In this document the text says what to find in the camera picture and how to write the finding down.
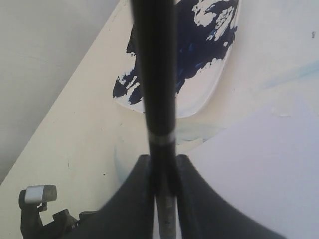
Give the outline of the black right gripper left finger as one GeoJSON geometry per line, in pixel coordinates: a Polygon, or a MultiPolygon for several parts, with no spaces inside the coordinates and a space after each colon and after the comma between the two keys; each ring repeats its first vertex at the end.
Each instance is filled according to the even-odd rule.
{"type": "Polygon", "coordinates": [[[125,182],[95,215],[65,239],[151,239],[154,223],[152,164],[141,155],[125,182]]]}

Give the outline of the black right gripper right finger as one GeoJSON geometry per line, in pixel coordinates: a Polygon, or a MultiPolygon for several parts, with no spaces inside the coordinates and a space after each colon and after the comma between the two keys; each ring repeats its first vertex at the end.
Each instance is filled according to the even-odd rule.
{"type": "Polygon", "coordinates": [[[252,220],[220,197],[186,155],[176,158],[177,207],[184,239],[276,239],[278,233],[252,220]]]}

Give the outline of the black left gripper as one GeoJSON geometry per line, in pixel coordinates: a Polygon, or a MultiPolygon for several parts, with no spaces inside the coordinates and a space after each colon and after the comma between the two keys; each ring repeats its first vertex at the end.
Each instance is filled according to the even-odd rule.
{"type": "Polygon", "coordinates": [[[84,221],[95,215],[95,211],[83,211],[79,219],[71,216],[67,209],[54,214],[53,221],[41,229],[42,239],[61,239],[83,224],[84,221]]]}

